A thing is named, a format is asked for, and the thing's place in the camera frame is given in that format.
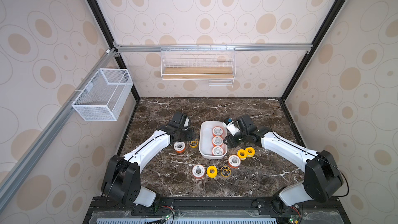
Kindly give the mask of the white plastic storage box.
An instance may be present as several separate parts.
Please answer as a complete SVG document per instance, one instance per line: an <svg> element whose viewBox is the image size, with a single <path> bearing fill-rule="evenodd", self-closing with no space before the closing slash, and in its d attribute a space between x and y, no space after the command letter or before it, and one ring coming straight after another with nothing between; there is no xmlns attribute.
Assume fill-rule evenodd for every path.
<svg viewBox="0 0 398 224"><path fill-rule="evenodd" d="M226 138L227 129L223 122L205 121L201 125L199 150L206 159L222 159L228 147L223 142Z"/></svg>

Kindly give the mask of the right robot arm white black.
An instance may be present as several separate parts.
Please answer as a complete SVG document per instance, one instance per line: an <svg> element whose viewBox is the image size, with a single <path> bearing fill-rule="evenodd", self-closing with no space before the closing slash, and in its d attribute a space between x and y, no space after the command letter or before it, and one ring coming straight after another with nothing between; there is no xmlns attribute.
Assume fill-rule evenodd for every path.
<svg viewBox="0 0 398 224"><path fill-rule="evenodd" d="M347 181L330 152L307 149L283 138L271 128L257 127L249 115L242 115L236 120L227 118L223 126L229 132L224 139L229 147L252 143L282 156L304 173L303 181L273 195L271 204L276 213L284 213L301 202L314 200L325 203Z"/></svg>

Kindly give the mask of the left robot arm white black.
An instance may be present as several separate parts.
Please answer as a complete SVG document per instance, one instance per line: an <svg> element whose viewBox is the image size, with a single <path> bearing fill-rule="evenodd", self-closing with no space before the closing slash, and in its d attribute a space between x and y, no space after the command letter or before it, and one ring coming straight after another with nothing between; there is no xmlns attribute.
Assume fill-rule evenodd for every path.
<svg viewBox="0 0 398 224"><path fill-rule="evenodd" d="M194 141L190 117L176 112L169 123L159 126L153 134L124 156L114 155L108 162L102 182L102 193L125 206L150 207L157 194L141 185L141 172L164 148L178 142Z"/></svg>

